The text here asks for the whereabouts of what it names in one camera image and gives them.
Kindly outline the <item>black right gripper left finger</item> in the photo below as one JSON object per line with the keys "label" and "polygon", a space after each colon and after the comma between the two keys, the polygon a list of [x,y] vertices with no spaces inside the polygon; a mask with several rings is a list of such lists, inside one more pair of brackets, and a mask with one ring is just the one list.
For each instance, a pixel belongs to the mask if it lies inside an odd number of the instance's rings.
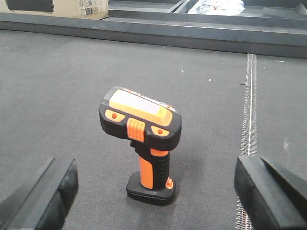
{"label": "black right gripper left finger", "polygon": [[49,158],[0,204],[2,230],[60,230],[78,193],[74,158]]}

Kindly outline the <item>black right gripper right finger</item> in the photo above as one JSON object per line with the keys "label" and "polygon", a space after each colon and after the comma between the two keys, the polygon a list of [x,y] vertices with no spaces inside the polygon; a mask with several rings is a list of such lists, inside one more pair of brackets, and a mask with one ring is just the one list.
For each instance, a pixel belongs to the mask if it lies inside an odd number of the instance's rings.
{"label": "black right gripper right finger", "polygon": [[234,188],[255,230],[307,228],[307,182],[277,162],[238,156]]}

